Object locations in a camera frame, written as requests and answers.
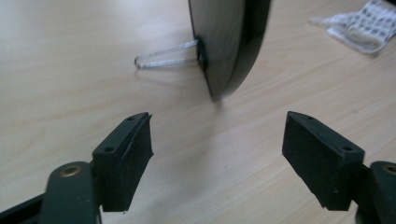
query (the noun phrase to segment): light wood surface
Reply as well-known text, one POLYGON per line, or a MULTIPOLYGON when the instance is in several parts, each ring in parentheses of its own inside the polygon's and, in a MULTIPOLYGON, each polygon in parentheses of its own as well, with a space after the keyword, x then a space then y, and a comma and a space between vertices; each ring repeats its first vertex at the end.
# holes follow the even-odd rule
POLYGON ((0 210, 148 111, 155 155, 130 211, 104 223, 354 223, 356 205, 322 209, 281 147, 292 110, 365 149, 366 165, 396 162, 395 40, 371 57, 307 24, 364 4, 274 1, 246 81, 213 103, 198 67, 134 69, 137 54, 192 40, 187 0, 2 1, 0 210))

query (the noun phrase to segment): black plastic part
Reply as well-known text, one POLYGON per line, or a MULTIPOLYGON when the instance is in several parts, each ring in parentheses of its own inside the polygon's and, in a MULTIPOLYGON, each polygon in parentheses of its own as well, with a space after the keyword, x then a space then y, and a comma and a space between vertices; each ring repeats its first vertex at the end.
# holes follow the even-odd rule
POLYGON ((99 198, 105 212, 127 211, 153 155, 149 113, 125 119, 92 153, 92 169, 100 182, 99 198))
POLYGON ((361 165, 361 170, 354 174, 350 181, 350 198, 359 205, 356 213, 356 221, 360 223, 380 223, 378 214, 375 211, 373 194, 369 189, 370 169, 361 165))
POLYGON ((312 117, 289 112, 282 153, 322 206, 349 208, 350 180, 364 158, 360 147, 312 117))
POLYGON ((205 43, 213 100, 233 93, 256 61, 270 0, 189 0, 193 34, 205 43))
POLYGON ((198 40, 198 45, 197 45, 198 64, 201 66, 202 70, 205 71, 207 68, 207 54, 205 49, 205 43, 200 36, 196 36, 195 40, 198 40))
POLYGON ((41 204, 44 194, 40 194, 33 199, 20 203, 8 210, 0 213, 0 223, 2 224, 34 224, 38 222, 41 204))
POLYGON ((381 223, 396 223, 396 164, 373 162, 367 183, 381 223))
POLYGON ((71 162, 52 172, 44 195, 39 224, 100 223, 91 166, 71 162))

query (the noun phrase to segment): black mount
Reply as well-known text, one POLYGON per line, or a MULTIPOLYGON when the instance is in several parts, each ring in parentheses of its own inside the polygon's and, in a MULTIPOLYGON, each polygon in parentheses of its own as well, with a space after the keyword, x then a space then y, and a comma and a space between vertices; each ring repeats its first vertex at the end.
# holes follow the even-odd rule
POLYGON ((282 153, 322 207, 347 211, 359 205, 356 222, 396 223, 396 164, 363 165, 364 150, 317 119, 289 112, 282 153))
POLYGON ((127 211, 151 149, 149 113, 125 119, 92 153, 55 169, 46 192, 0 214, 0 223, 101 223, 104 212, 127 211))

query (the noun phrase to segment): black round object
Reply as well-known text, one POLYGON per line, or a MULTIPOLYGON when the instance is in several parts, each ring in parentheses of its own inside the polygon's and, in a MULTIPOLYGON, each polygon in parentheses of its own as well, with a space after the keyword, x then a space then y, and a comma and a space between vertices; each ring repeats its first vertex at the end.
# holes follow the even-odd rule
POLYGON ((233 93, 248 75, 262 45, 270 2, 189 0, 193 33, 205 48, 204 72, 213 100, 233 93))

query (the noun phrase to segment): round hole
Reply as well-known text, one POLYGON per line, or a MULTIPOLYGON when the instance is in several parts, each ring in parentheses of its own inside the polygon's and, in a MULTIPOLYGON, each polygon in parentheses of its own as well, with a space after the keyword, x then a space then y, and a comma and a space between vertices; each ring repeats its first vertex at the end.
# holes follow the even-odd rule
POLYGON ((385 165, 385 171, 387 171, 388 173, 391 173, 393 175, 396 175, 396 166, 392 166, 392 165, 385 165))
POLYGON ((72 175, 76 175, 81 171, 81 166, 71 165, 67 166, 66 168, 62 169, 60 175, 62 177, 69 177, 72 175))
POLYGON ((105 152, 112 152, 114 150, 114 147, 107 147, 104 149, 105 152))
POLYGON ((343 147, 344 151, 353 151, 352 147, 343 147))

